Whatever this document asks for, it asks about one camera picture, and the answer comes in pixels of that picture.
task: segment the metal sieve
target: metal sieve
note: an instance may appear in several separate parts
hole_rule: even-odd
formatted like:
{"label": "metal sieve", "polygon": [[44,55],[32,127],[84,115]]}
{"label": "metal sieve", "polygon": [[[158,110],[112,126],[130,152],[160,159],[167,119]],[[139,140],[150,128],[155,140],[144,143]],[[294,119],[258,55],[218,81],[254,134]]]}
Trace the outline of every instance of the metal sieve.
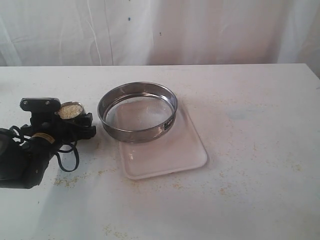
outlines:
{"label": "metal sieve", "polygon": [[176,119],[175,94],[160,84],[132,82],[105,94],[98,104],[103,128],[126,143],[144,143],[170,130]]}

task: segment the sieve mesh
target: sieve mesh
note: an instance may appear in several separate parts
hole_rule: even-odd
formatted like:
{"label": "sieve mesh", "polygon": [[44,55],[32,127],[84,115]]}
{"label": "sieve mesh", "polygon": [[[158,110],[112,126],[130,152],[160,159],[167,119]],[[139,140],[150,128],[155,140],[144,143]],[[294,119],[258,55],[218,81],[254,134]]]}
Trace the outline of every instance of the sieve mesh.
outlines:
{"label": "sieve mesh", "polygon": [[164,100],[140,96],[119,102],[108,111],[104,119],[111,127],[139,131],[163,123],[172,113],[173,110]]}

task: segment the table surface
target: table surface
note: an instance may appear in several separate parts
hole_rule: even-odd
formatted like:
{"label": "table surface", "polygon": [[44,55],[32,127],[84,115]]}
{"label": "table surface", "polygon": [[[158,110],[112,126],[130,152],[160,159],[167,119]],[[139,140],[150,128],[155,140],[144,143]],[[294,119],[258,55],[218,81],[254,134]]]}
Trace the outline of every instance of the table surface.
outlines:
{"label": "table surface", "polygon": [[[204,167],[125,178],[97,105],[136,81],[184,103]],[[0,189],[1,240],[320,239],[320,81],[305,64],[0,67],[0,127],[28,123],[19,102],[35,96],[83,103],[97,135],[75,172],[54,157],[40,186]]]}

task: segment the translucent tray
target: translucent tray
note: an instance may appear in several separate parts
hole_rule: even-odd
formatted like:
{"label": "translucent tray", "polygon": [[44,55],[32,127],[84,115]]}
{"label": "translucent tray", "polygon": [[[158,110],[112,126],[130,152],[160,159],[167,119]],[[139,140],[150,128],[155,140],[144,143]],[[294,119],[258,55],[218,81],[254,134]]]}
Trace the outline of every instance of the translucent tray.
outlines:
{"label": "translucent tray", "polygon": [[[117,126],[122,128],[139,125],[139,118],[133,119],[132,114],[136,116],[141,111],[143,115],[146,108],[153,108],[152,105],[153,101],[120,105],[115,113]],[[181,103],[176,112],[176,120],[165,135],[146,143],[119,142],[119,149],[123,172],[132,180],[196,169],[208,160],[207,152]]]}

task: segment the white cloth backdrop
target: white cloth backdrop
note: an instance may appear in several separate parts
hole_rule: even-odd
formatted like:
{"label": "white cloth backdrop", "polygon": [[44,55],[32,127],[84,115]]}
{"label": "white cloth backdrop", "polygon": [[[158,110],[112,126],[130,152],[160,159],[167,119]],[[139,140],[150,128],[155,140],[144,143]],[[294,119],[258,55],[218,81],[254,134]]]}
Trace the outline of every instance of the white cloth backdrop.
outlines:
{"label": "white cloth backdrop", "polygon": [[0,66],[307,63],[320,0],[0,0]]}

